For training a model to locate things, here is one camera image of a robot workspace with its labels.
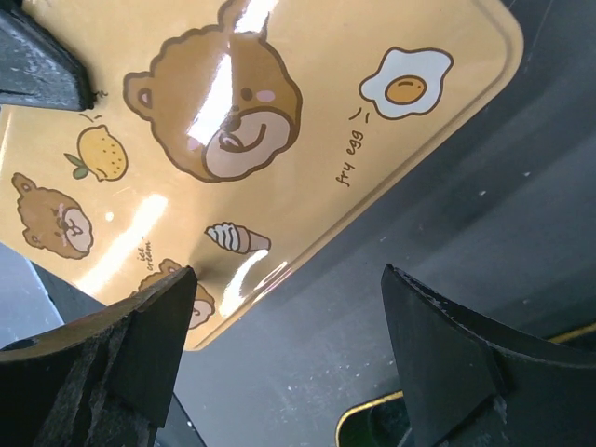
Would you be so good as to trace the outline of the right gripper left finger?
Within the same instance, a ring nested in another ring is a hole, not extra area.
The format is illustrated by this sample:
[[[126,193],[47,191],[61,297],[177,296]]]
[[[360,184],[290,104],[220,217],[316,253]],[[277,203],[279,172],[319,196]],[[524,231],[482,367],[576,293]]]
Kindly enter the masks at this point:
[[[182,267],[122,301],[1,349],[4,446],[152,446],[197,289]]]

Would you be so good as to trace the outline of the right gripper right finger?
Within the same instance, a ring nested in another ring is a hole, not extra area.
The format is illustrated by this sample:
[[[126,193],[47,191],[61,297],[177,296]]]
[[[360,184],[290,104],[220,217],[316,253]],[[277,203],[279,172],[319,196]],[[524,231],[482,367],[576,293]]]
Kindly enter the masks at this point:
[[[415,445],[594,445],[594,353],[514,330],[392,265],[381,288]]]

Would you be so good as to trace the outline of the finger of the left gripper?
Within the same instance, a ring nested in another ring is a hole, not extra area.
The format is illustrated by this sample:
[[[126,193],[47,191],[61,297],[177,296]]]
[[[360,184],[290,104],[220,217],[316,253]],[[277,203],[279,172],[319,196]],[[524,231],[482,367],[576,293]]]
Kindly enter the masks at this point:
[[[105,102],[87,54],[93,19],[78,1],[1,3],[1,104],[85,112]]]

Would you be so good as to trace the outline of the black rectangular tray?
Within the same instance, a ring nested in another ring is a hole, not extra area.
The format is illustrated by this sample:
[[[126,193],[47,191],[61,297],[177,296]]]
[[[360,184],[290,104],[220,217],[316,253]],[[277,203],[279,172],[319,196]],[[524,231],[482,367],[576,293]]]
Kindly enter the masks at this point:
[[[552,335],[548,340],[595,352],[595,319]],[[414,446],[403,392],[385,394],[346,410],[336,425],[335,446]]]

